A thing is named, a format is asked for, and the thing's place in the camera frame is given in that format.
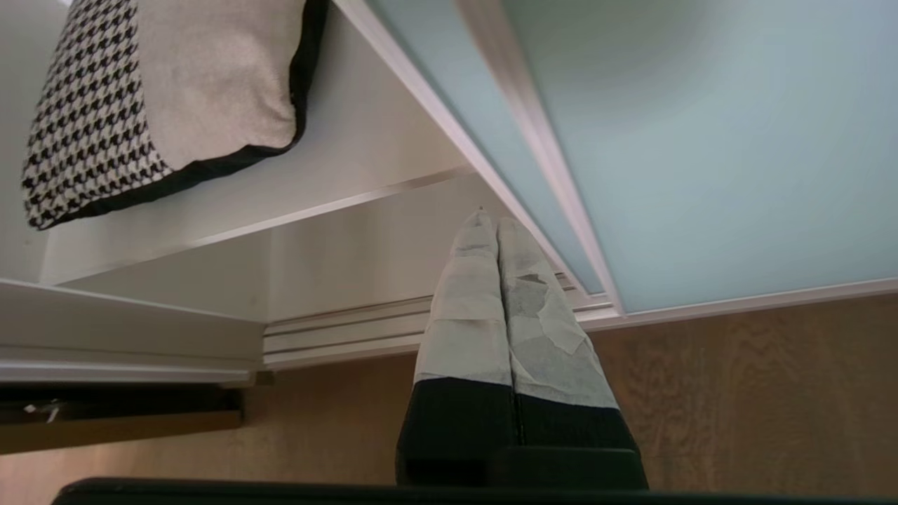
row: cushion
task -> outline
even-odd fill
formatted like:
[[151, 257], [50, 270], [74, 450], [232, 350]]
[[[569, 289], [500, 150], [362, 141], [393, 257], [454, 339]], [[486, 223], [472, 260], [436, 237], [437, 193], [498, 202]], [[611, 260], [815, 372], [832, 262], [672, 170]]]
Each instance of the cushion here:
[[99, 216], [285, 153], [305, 130], [328, 7], [75, 0], [31, 127], [29, 224]]

